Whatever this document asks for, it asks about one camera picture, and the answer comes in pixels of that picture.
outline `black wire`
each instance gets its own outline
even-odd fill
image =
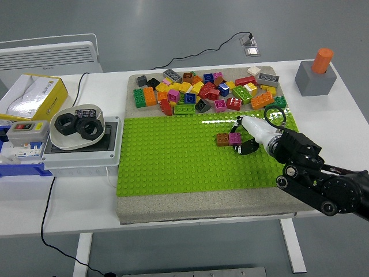
[[[80,82],[78,83],[77,96],[76,96],[76,99],[75,99],[75,100],[74,100],[74,102],[73,102],[72,107],[74,107],[74,105],[75,105],[75,104],[76,104],[76,102],[77,102],[78,96],[79,96],[79,94],[80,94],[81,81],[82,81],[83,76],[85,76],[86,74],[90,74],[90,73],[85,72],[85,73],[83,73],[83,74],[82,74],[82,76],[81,76],[81,78],[80,78]]]
[[[55,249],[55,250],[59,251],[59,252],[60,252],[60,253],[62,253],[64,256],[67,256],[67,257],[69,257],[69,258],[72,258],[73,260],[77,261],[78,263],[80,263],[80,264],[82,264],[82,265],[87,266],[90,270],[92,270],[92,271],[96,271],[96,272],[98,272],[98,273],[100,273],[101,275],[103,275],[103,276],[104,276],[104,274],[103,274],[101,271],[99,271],[99,270],[97,270],[97,269],[93,269],[93,268],[91,268],[88,264],[84,264],[84,263],[80,262],[77,258],[75,258],[75,257],[73,257],[73,256],[71,256],[71,255],[68,255],[68,254],[64,253],[64,252],[63,252],[63,251],[61,251],[59,248],[57,248],[57,247],[55,247],[55,246],[52,246],[52,245],[50,245],[50,244],[46,243],[46,241],[45,241],[45,239],[44,239],[44,224],[45,224],[46,213],[47,213],[47,209],[48,209],[48,204],[49,204],[49,202],[50,202],[50,196],[51,196],[52,187],[54,186],[54,182],[55,182],[55,177],[54,177],[54,179],[52,180],[52,183],[51,183],[51,186],[50,186],[50,191],[49,191],[49,193],[48,193],[48,197],[47,197],[46,209],[45,209],[44,217],[43,217],[43,219],[42,219],[42,224],[41,224],[41,239],[42,239],[42,242],[43,242],[46,246],[51,247],[51,248],[53,248],[53,249]]]
[[[168,64],[166,64],[166,65],[164,65],[164,66],[157,66],[157,67],[155,67],[155,68],[153,68],[152,70],[154,70],[154,69],[157,69],[157,68],[166,68],[168,65],[170,65],[175,59],[178,59],[178,60],[180,60],[180,59],[186,59],[186,58],[190,58],[190,57],[196,57],[196,56],[199,56],[199,55],[201,55],[202,53],[204,53],[204,52],[206,52],[206,51],[218,51],[219,49],[220,49],[220,47],[222,47],[223,45],[225,45],[227,42],[229,42],[231,39],[233,39],[236,35],[239,35],[240,33],[249,33],[250,34],[250,36],[252,37],[253,36],[253,34],[252,33],[250,33],[250,32],[238,32],[238,33],[235,33],[230,39],[228,39],[228,40],[226,40],[225,42],[223,42],[220,46],[219,46],[219,48],[218,49],[212,49],[212,48],[209,48],[209,49],[205,49],[204,51],[201,51],[200,53],[198,53],[198,54],[194,54],[194,55],[189,55],[189,56],[185,56],[185,57],[183,57],[183,58],[173,58]]]
[[[287,120],[286,115],[285,115],[285,113],[284,113],[283,109],[282,109],[282,108],[280,108],[280,107],[278,107],[278,106],[269,106],[269,107],[267,107],[267,108],[264,110],[264,118],[265,118],[265,121],[266,121],[269,125],[273,126],[274,128],[277,128],[277,129],[280,129],[280,130],[284,130],[284,131],[288,130],[287,128],[285,128],[285,127],[283,127],[283,126],[278,126],[278,125],[275,125],[275,124],[271,123],[271,121],[269,120],[268,115],[267,115],[266,113],[267,113],[269,110],[273,109],[273,108],[276,108],[278,111],[280,111],[280,112],[282,113],[282,116],[283,116],[283,123],[286,123],[286,120]]]

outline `green lego brick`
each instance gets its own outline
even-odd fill
[[[195,114],[195,104],[176,105],[174,106],[174,114]]]
[[[133,91],[134,102],[137,108],[146,107],[144,90],[142,88]]]
[[[179,94],[179,101],[177,102],[177,105],[184,105],[185,104],[185,95],[183,93]]]
[[[287,128],[297,130],[289,109]],[[263,111],[126,118],[117,196],[141,196],[275,186],[283,165],[262,146],[242,156],[218,147],[216,134],[229,133],[238,115],[262,118]],[[280,124],[279,112],[269,114]],[[251,136],[241,127],[242,141]]]
[[[286,108],[287,102],[284,99],[284,96],[277,96],[274,97],[274,103],[266,105],[265,108],[267,108],[268,106],[277,106],[279,108]]]
[[[249,104],[251,102],[251,98],[253,98],[249,92],[241,85],[238,85],[237,87],[232,89],[232,93],[234,96],[236,96],[238,99],[242,100],[242,104]]]

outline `yellow label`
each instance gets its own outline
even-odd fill
[[[42,122],[37,123],[35,130],[40,130],[43,124]]]

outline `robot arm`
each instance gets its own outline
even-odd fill
[[[354,172],[325,164],[319,156],[320,146],[304,134],[272,124],[266,116],[268,109],[265,121],[249,116],[237,118],[231,132],[243,126],[254,139],[234,146],[235,150],[247,155],[262,144],[270,156],[285,164],[276,179],[278,188],[325,215],[353,212],[369,220],[368,171]]]

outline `gray floor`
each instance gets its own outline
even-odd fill
[[[329,47],[369,120],[369,79],[363,77],[369,71],[368,14],[369,2],[343,0],[4,0],[0,41],[92,32],[105,72],[165,65],[173,57],[216,48],[240,31],[254,34],[260,57],[246,58],[234,38],[218,52],[170,67],[312,59],[319,48]],[[367,275],[368,222],[345,215],[294,223],[308,270],[304,276]],[[75,254],[75,235],[48,237]],[[74,265],[39,238],[0,239],[0,259],[0,276],[71,276]],[[97,233],[91,266],[119,274],[262,266],[268,276],[292,275],[278,221]]]

